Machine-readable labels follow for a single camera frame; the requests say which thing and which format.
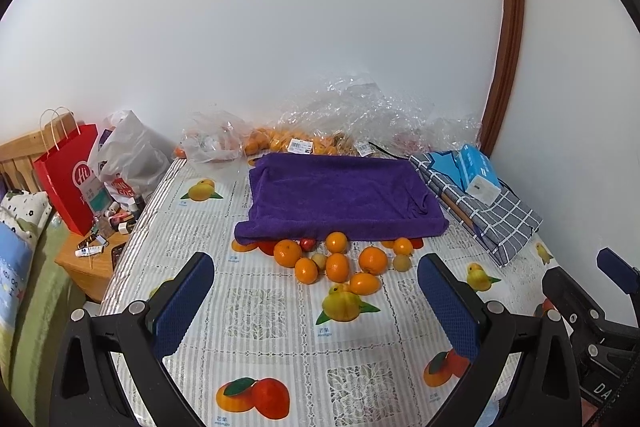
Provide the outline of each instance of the pillow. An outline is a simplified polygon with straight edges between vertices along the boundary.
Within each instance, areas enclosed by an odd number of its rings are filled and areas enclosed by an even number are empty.
[[[27,288],[33,252],[50,213],[46,192],[8,192],[0,202],[0,373],[5,383],[15,317]]]

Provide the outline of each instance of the wooden nightstand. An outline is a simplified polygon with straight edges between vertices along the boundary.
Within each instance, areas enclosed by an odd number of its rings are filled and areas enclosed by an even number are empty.
[[[126,243],[128,238],[129,235],[116,232],[108,239],[109,246],[102,253],[91,257],[76,257],[78,243],[84,238],[81,235],[70,233],[65,244],[60,248],[56,263],[66,270],[73,282],[90,299],[101,303],[113,275],[111,249]]]

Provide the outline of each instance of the metal screw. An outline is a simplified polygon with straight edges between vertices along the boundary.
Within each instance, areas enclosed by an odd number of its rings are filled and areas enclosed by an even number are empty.
[[[501,314],[504,311],[504,306],[498,301],[489,301],[486,304],[486,308],[496,315]]]
[[[71,312],[71,320],[73,320],[73,322],[78,322],[82,317],[84,317],[84,310],[82,308]]]
[[[129,313],[131,315],[138,315],[145,310],[145,303],[143,301],[133,301],[129,305]]]
[[[553,322],[559,322],[562,318],[562,315],[559,314],[557,310],[549,310],[546,312],[546,316],[553,320]]]

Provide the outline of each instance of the wooden headboard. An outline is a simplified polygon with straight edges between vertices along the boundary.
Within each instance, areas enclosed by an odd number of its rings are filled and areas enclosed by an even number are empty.
[[[42,190],[33,169],[33,162],[76,128],[73,114],[54,118],[40,131],[34,131],[0,145],[0,176],[7,188],[23,188],[30,192]]]

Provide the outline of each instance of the gray checkered fabric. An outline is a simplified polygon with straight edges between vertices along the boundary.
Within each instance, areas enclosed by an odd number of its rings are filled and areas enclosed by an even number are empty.
[[[542,218],[507,187],[491,206],[463,192],[447,175],[431,169],[431,154],[410,157],[415,170],[438,196],[441,206],[475,238],[498,266],[505,266],[527,244]],[[439,197],[445,193],[474,224],[471,229]]]

